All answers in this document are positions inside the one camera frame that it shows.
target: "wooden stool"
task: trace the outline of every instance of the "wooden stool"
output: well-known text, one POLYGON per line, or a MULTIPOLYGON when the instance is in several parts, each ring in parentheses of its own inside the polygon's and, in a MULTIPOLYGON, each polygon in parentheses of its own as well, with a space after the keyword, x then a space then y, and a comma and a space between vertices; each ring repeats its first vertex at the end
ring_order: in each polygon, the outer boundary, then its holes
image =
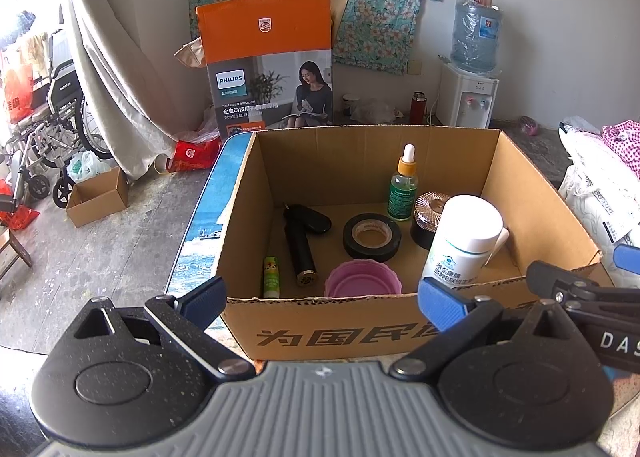
POLYGON ((14 265, 14 262, 18 259, 24 260, 25 264, 29 267, 33 267, 30 254, 28 254, 27 250, 18 242, 18 239, 15 238, 13 232, 9 228, 5 228, 4 231, 0 233, 0 253, 2 253, 8 246, 11 246, 14 249, 15 256, 6 265, 6 267, 2 268, 0 271, 0 278, 6 275, 6 272, 9 271, 9 268, 14 265))

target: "metal screw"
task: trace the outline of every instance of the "metal screw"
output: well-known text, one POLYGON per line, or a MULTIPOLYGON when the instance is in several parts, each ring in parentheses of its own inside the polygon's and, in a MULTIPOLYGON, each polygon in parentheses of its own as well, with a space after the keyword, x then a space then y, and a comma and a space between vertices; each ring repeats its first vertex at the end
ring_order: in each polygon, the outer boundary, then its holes
POLYGON ((402 376, 417 376, 427 370, 427 365, 415 358, 402 358, 394 363, 394 370, 402 376))
POLYGON ((228 360, 220 361, 218 365, 218 370, 220 373, 225 374, 226 376, 238 376, 239 374, 244 374, 248 372, 251 366, 247 360, 242 360, 241 358, 230 358, 228 360))

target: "wooden stool leg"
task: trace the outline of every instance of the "wooden stool leg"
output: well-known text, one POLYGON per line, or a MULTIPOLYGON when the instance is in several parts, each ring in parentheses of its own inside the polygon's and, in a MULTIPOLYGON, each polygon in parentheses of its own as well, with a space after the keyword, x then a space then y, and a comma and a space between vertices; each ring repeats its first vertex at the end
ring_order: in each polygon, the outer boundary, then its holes
POLYGON ((11 230, 9 230, 9 244, 11 244, 11 247, 15 250, 16 253, 18 253, 18 256, 22 260, 24 260, 25 264, 27 264, 29 267, 33 267, 33 262, 31 262, 30 254, 27 253, 27 250, 24 249, 18 239, 15 238, 14 233, 11 230))

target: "wheelchair caster wheel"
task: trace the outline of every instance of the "wheelchair caster wheel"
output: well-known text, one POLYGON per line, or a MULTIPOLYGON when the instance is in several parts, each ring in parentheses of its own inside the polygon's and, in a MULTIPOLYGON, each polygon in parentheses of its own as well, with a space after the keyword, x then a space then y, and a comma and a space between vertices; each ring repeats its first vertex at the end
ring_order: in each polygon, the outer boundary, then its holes
POLYGON ((66 208, 66 203, 69 202, 69 196, 71 190, 74 188, 74 182, 71 179, 64 177, 58 178, 55 185, 53 185, 53 202, 56 203, 58 208, 66 208))
POLYGON ((44 199, 47 195, 49 195, 49 190, 51 190, 51 185, 49 183, 49 178, 44 176, 44 174, 35 174, 27 179, 27 186, 29 187, 29 192, 36 199, 44 199))

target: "red plastic bag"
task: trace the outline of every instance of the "red plastic bag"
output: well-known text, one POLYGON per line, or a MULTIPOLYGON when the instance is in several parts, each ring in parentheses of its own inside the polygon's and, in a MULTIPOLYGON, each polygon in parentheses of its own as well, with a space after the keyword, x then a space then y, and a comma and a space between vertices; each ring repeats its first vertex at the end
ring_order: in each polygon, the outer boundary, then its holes
MULTIPOLYGON (((14 194, 4 179, 0 179, 0 193, 7 195, 14 194)), ((24 204, 20 204, 18 209, 13 213, 0 212, 0 221, 6 224, 10 230, 24 230, 38 215, 40 215, 40 212, 27 208, 24 204)))
POLYGON ((31 64, 20 65, 8 69, 2 77, 4 89, 5 113, 9 115, 11 123, 17 123, 33 113, 31 100, 33 99, 33 67, 31 64))
POLYGON ((180 170, 211 168, 216 162, 221 148, 222 140, 220 140, 220 137, 204 143, 179 141, 167 170, 169 172, 178 172, 180 170))

